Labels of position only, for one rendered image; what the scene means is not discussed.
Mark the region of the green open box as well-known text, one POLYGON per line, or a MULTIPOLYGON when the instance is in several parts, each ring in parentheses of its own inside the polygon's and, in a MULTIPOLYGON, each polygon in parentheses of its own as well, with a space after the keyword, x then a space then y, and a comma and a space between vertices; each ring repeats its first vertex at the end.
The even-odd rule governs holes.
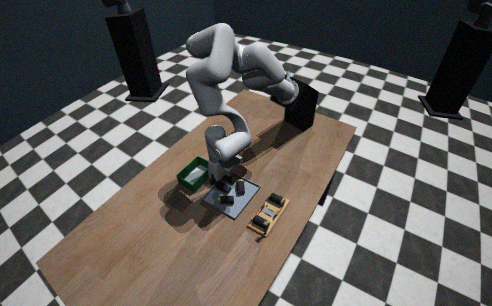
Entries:
POLYGON ((197 156, 177 175, 180 185, 195 193, 208 179, 208 160, 197 156))

